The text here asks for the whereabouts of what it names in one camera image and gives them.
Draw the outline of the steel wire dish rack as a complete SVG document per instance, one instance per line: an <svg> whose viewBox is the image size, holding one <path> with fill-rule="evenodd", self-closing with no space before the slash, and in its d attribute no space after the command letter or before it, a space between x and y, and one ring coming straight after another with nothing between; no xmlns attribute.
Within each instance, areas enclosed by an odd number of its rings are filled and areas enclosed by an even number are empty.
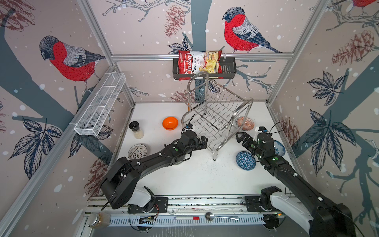
<svg viewBox="0 0 379 237"><path fill-rule="evenodd" d="M244 99L200 72L190 77L183 102L188 111L181 118L182 127L190 123L198 136L208 138L207 149L215 161L221 148L242 131L237 120L244 118L245 123L254 99Z"/></svg>

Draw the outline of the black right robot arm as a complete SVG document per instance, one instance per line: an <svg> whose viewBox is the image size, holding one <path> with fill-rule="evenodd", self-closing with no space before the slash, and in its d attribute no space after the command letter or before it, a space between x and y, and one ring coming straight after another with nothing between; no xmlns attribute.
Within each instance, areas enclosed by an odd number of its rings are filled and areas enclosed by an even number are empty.
<svg viewBox="0 0 379 237"><path fill-rule="evenodd" d="M292 168L288 161L275 153L272 135L259 133L254 140L246 132L236 133L236 140L263 168L282 182L298 199L289 198L280 188L262 189L260 207L265 211L278 209L311 237L354 237L355 225L351 211L344 204L336 204L318 192Z"/></svg>

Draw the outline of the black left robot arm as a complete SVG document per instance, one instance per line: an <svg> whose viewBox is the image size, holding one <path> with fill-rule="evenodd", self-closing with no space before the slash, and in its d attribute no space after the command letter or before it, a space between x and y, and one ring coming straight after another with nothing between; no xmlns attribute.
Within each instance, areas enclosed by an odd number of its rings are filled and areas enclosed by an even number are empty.
<svg viewBox="0 0 379 237"><path fill-rule="evenodd" d="M149 212L155 208L156 197L146 186L137 189L139 180L161 168L187 161L186 155L205 150L207 143L208 138L205 136L198 137L194 131L186 130L182 132L180 139L174 140L155 154L131 161L122 157L100 182L101 191L112 209L131 204Z"/></svg>

